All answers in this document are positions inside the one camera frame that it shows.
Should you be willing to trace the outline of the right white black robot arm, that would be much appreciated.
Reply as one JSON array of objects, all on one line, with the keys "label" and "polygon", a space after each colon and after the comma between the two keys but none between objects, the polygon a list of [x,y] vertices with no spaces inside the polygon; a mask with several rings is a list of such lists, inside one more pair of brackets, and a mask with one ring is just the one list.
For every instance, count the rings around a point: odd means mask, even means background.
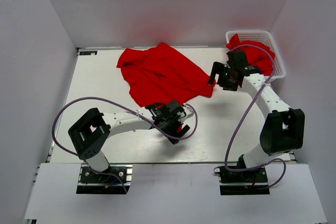
[{"label": "right white black robot arm", "polygon": [[234,68],[220,62],[213,63],[208,81],[210,84],[216,82],[224,90],[241,88],[253,99],[248,108],[257,105],[265,118],[259,144],[243,154],[237,163],[237,175],[245,182],[255,177],[256,169],[303,146],[304,112],[285,103],[267,81],[256,66]]}]

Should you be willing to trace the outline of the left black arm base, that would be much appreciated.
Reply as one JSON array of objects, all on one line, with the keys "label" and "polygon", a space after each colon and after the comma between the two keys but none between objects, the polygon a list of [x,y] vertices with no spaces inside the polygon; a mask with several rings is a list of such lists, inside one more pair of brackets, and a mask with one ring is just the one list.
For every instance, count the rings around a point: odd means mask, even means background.
[{"label": "left black arm base", "polygon": [[94,173],[82,165],[76,194],[126,195],[132,180],[132,165],[110,165],[106,175]]}]

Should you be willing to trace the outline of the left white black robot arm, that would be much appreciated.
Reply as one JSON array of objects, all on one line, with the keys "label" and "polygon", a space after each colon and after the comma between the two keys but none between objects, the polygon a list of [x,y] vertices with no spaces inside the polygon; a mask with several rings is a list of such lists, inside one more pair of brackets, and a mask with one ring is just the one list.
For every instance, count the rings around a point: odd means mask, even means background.
[{"label": "left white black robot arm", "polygon": [[148,105],[132,114],[130,112],[103,114],[97,108],[88,110],[70,129],[68,134],[80,160],[92,169],[93,176],[101,182],[110,178],[111,168],[102,152],[105,141],[117,134],[159,127],[176,144],[190,129],[183,127],[194,112],[185,105]]}]

